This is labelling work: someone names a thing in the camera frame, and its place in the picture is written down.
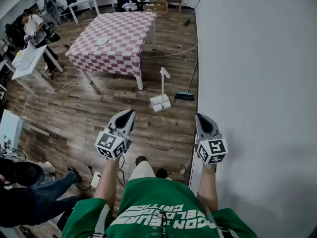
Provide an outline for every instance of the hand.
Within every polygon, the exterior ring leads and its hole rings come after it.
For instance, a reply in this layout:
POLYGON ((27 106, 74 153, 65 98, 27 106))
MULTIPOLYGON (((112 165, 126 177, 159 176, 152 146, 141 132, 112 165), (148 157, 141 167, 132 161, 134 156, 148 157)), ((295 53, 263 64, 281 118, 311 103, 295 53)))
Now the hand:
POLYGON ((3 175, 0 175, 0 183, 5 184, 5 177, 3 175))

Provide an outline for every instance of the foot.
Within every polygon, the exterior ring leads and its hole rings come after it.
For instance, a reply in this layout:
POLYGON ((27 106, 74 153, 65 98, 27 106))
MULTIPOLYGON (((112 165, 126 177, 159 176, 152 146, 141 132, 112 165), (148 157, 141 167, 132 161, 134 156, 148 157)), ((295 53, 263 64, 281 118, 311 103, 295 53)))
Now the foot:
POLYGON ((67 171, 69 172, 74 172, 77 175, 77 181, 76 182, 81 182, 83 179, 80 177, 78 171, 74 167, 67 167, 67 171))
POLYGON ((54 169, 54 172, 50 172, 50 173, 51 173, 51 174, 55 174, 56 169, 55 169, 55 167, 52 165, 52 163, 49 162, 49 161, 46 161, 45 164, 46 164, 47 166, 49 166, 50 168, 54 169))
POLYGON ((49 77, 52 77, 54 75, 55 71, 56 71, 56 68, 54 68, 54 70, 52 72, 49 72, 49 77))
POLYGON ((147 157, 139 156, 135 159, 135 165, 138 166, 142 161, 148 161, 147 157))
POLYGON ((167 171, 165 169, 158 169, 156 177, 166 179, 167 178, 167 171))

